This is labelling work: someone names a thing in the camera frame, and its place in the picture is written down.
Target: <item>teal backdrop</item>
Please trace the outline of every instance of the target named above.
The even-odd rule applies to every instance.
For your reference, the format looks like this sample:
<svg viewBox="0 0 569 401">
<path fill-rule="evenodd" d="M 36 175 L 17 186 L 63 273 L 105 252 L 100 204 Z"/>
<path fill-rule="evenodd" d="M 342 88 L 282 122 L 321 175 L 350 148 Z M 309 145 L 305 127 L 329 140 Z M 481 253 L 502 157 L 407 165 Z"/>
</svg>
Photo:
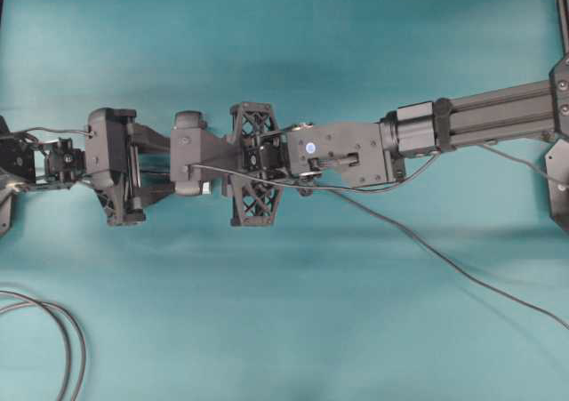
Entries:
<svg viewBox="0 0 569 401">
<path fill-rule="evenodd" d="M 242 100 L 273 103 L 282 126 L 378 121 L 546 79 L 560 58 L 555 0 L 5 0 L 0 112 L 17 130 L 136 108 L 164 134 L 187 108 L 228 132 Z M 501 148 L 541 164 L 548 146 Z M 569 318 L 569 237 L 523 166 L 464 149 L 362 199 Z M 84 400 L 569 397 L 565 329 L 338 198 L 287 192 L 269 229 L 233 229 L 230 214 L 216 189 L 113 229 L 86 188 L 23 196 L 0 285 L 80 318 Z M 0 399 L 55 398 L 63 348 L 48 318 L 1 317 L 0 352 Z"/>
</svg>

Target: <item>black aluminum profile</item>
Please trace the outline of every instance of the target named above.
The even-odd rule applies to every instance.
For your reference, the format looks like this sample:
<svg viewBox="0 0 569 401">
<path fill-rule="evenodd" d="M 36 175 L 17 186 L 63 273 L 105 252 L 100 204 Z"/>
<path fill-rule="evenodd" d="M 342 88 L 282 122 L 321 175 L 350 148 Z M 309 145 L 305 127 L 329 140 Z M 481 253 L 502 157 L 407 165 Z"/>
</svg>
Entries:
<svg viewBox="0 0 569 401">
<path fill-rule="evenodd" d="M 559 14 L 563 52 L 567 54 L 569 53 L 569 0 L 557 0 L 557 12 Z"/>
</svg>

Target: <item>mounting plate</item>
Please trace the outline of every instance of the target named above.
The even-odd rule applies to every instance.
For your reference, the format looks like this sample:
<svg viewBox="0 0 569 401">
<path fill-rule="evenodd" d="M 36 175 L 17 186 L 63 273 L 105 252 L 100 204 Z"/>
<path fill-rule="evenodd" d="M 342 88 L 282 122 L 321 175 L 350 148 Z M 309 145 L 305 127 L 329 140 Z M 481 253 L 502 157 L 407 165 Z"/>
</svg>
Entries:
<svg viewBox="0 0 569 401">
<path fill-rule="evenodd" d="M 0 189 L 0 237 L 8 232 L 12 225 L 12 207 L 15 197 L 11 189 Z"/>
<path fill-rule="evenodd" d="M 545 155 L 549 176 L 569 183 L 569 142 L 558 140 Z M 565 232 L 569 232 L 569 189 L 548 180 L 551 219 Z"/>
</svg>

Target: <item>wire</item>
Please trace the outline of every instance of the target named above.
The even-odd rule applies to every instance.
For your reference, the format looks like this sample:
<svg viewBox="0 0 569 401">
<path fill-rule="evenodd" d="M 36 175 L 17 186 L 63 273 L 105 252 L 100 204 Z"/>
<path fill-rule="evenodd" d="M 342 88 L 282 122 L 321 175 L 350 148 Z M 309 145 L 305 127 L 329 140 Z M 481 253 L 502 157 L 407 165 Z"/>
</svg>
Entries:
<svg viewBox="0 0 569 401">
<path fill-rule="evenodd" d="M 533 171 L 537 172 L 541 177 L 543 177 L 544 179 L 553 181 L 554 183 L 557 183 L 559 186 L 561 186 L 562 188 L 569 188 L 569 185 L 565 182 L 565 181 L 561 181 L 559 179 L 556 179 L 555 177 L 551 177 L 549 176 L 546 172 L 544 172 L 540 167 L 538 167 L 537 165 L 530 163 L 529 161 L 526 161 L 522 158 L 518 158 L 516 156 L 512 156 L 510 154 L 507 154 L 506 152 L 502 152 L 501 150 L 498 149 L 494 149 L 491 148 L 488 145 L 478 145 L 480 148 L 488 150 L 490 152 L 492 152 L 493 154 L 496 154 L 498 156 L 501 156 L 503 158 L 509 159 L 510 161 L 514 161 L 515 163 L 519 163 L 519 164 L 523 164 L 523 165 L 527 165 L 528 167 L 530 167 Z"/>
<path fill-rule="evenodd" d="M 77 375 L 77 382 L 76 382 L 75 388 L 73 389 L 73 393 L 71 394 L 71 400 L 75 401 L 77 399 L 77 396 L 79 395 L 79 391 L 81 390 L 81 387 L 83 386 L 83 379 L 84 379 L 85 368 L 86 368 L 86 364 L 87 364 L 87 346 L 85 343 L 85 337 L 84 337 L 83 331 L 81 330 L 79 323 L 76 321 L 76 319 L 73 317 L 73 315 L 71 315 L 71 313 L 67 309 L 62 307 L 61 305 L 59 305 L 57 303 L 52 303 L 49 301 L 40 301 L 40 303 L 42 305 L 46 306 L 47 308 L 55 309 L 58 312 L 60 312 L 61 314 L 63 314 L 63 316 L 65 316 L 65 318 L 71 323 L 71 325 L 73 325 L 75 332 L 77 334 L 77 338 L 79 339 L 79 345 L 81 347 L 81 364 L 79 366 L 79 374 Z M 30 308 L 30 307 L 34 307 L 34 306 L 36 306 L 36 304 L 31 303 L 29 301 L 22 301 L 20 303 L 14 303 L 12 305 L 8 305 L 8 306 L 4 306 L 3 308 L 0 308 L 0 315 L 5 314 L 7 312 L 10 312 L 12 310 Z"/>
<path fill-rule="evenodd" d="M 215 172 L 224 172 L 226 174 L 232 174 L 232 175 L 237 176 L 237 177 L 243 177 L 244 179 L 248 179 L 248 180 L 252 180 L 252 181 L 258 181 L 258 182 L 266 184 L 266 185 L 278 186 L 280 188 L 295 188 L 295 189 L 300 188 L 300 189 L 306 189 L 306 190 L 326 190 L 326 191 L 331 191 L 331 192 L 353 192 L 353 193 L 358 193 L 358 194 L 383 194 L 383 193 L 387 193 L 387 192 L 390 192 L 392 190 L 395 190 L 397 188 L 400 188 L 401 186 L 403 186 L 406 183 L 410 182 L 411 180 L 415 179 L 417 176 L 419 176 L 425 170 L 427 170 L 438 158 L 439 158 L 439 155 L 435 155 L 435 156 L 431 157 L 425 164 L 423 164 L 421 167 L 419 167 L 419 169 L 416 172 L 414 172 L 411 176 L 409 176 L 408 178 L 406 178 L 403 181 L 400 181 L 400 182 L 398 182 L 392 186 L 389 186 L 387 188 L 379 188 L 379 189 L 346 188 L 343 186 L 331 186 L 331 185 L 318 185 L 318 186 L 298 185 L 298 184 L 292 184 L 292 183 L 285 183 L 282 181 L 264 180 L 264 179 L 261 179 L 260 177 L 255 177 L 255 176 L 252 176 L 250 174 L 246 174 L 244 172 L 237 172 L 234 170 L 228 170 L 225 168 L 216 167 L 214 165 L 192 164 L 191 167 L 202 168 L 205 170 L 212 170 Z"/>
<path fill-rule="evenodd" d="M 87 132 L 85 130 L 72 130 L 72 129 L 56 130 L 53 128 L 32 127 L 32 128 L 28 128 L 26 130 L 19 130 L 17 132 L 8 132 L 7 134 L 0 135 L 0 140 L 14 139 L 19 134 L 22 134 L 24 137 L 30 138 L 34 143 L 38 143 L 39 140 L 35 136 L 32 136 L 31 134 L 29 134 L 29 132 L 54 132 L 57 134 L 81 134 L 85 137 L 92 135 L 92 132 Z"/>
<path fill-rule="evenodd" d="M 69 377 L 71 376 L 71 342 L 69 341 L 69 334 L 65 328 L 65 325 L 63 325 L 60 319 L 41 301 L 36 301 L 24 294 L 7 292 L 5 290 L 0 290 L 0 296 L 12 297 L 13 299 L 18 299 L 20 301 L 34 304 L 35 306 L 42 309 L 45 313 L 47 313 L 47 315 L 49 315 L 58 326 L 61 337 L 63 338 L 63 344 L 65 345 L 65 372 L 63 373 L 63 382 L 61 383 L 60 392 L 56 398 L 57 401 L 62 401 L 68 389 Z"/>
<path fill-rule="evenodd" d="M 520 299 L 517 296 L 514 296 L 513 294 L 510 294 L 508 292 L 505 292 L 503 290 L 501 290 L 500 288 L 494 287 L 493 285 L 490 285 L 488 283 L 485 283 L 484 281 L 472 276 L 469 272 L 467 272 L 466 270 L 464 270 L 463 268 L 461 268 L 459 265 L 457 265 L 453 260 L 449 259 L 447 256 L 445 256 L 444 254 L 442 254 L 441 252 L 439 252 L 435 247 L 433 247 L 432 245 L 430 245 L 427 241 L 425 241 L 419 234 L 417 234 L 415 231 L 413 231 L 411 228 L 407 227 L 406 225 L 404 225 L 403 223 L 400 223 L 399 221 L 396 221 L 394 219 L 391 219 L 390 217 L 375 212 L 374 210 L 372 210 L 371 208 L 367 207 L 366 205 L 363 205 L 361 203 L 359 203 L 358 201 L 345 196 L 343 194 L 341 194 L 340 192 L 332 192 L 334 195 L 339 196 L 341 199 L 343 199 L 344 201 L 354 205 L 356 208 L 362 210 L 363 212 L 377 218 L 380 219 L 382 221 L 386 221 L 387 223 L 389 223 L 390 225 L 393 225 L 394 227 L 396 227 L 397 229 L 401 230 L 405 235 L 407 235 L 409 238 L 411 238 L 413 241 L 419 243 L 420 245 L 422 245 L 423 247 L 425 247 L 427 250 L 429 250 L 431 253 L 435 254 L 439 259 L 443 260 L 444 262 L 446 262 L 446 264 L 448 264 L 451 268 L 453 268 L 454 270 L 456 270 L 458 273 L 460 273 L 461 275 L 463 275 L 464 277 L 466 277 L 467 279 L 469 279 L 471 282 L 477 284 L 477 285 L 481 285 L 482 287 L 499 294 L 500 296 L 503 296 L 511 301 L 514 301 L 515 303 L 518 303 L 522 306 L 525 306 L 529 309 L 533 309 L 547 317 L 550 317 L 551 319 L 557 321 L 559 324 L 561 324 L 565 329 L 569 330 L 569 324 L 567 324 L 567 322 L 558 317 L 557 315 L 555 315 L 552 312 L 549 312 L 548 310 L 544 309 L 544 308 L 540 308 L 539 306 L 536 306 L 528 301 L 524 301 L 522 299 Z"/>
</svg>

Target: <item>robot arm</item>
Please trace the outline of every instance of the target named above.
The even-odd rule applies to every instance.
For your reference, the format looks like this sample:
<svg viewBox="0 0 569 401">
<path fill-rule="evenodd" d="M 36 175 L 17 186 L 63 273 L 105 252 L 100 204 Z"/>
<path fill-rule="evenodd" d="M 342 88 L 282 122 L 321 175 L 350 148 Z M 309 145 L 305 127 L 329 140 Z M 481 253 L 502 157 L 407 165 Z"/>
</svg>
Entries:
<svg viewBox="0 0 569 401">
<path fill-rule="evenodd" d="M 404 106 L 379 122 L 280 128 L 271 105 L 243 102 L 230 110 L 230 134 L 219 138 L 200 112 L 184 111 L 169 139 L 135 123 L 134 110 L 103 108 L 89 116 L 82 151 L 70 139 L 42 143 L 28 132 L 9 132 L 1 119 L 0 235 L 10 227 L 16 194 L 78 182 L 95 191 L 111 226 L 142 222 L 147 206 L 172 193 L 202 195 L 216 179 L 232 198 L 232 225 L 268 226 L 285 186 L 306 196 L 324 172 L 336 171 L 350 188 L 400 183 L 406 159 L 519 138 L 558 140 L 548 173 L 569 180 L 569 0 L 557 6 L 567 54 L 549 80 Z M 44 154 L 43 180 L 36 177 L 37 153 Z M 142 183 L 143 155 L 170 158 L 158 183 Z M 550 182 L 549 200 L 554 220 L 569 229 L 569 193 Z"/>
</svg>

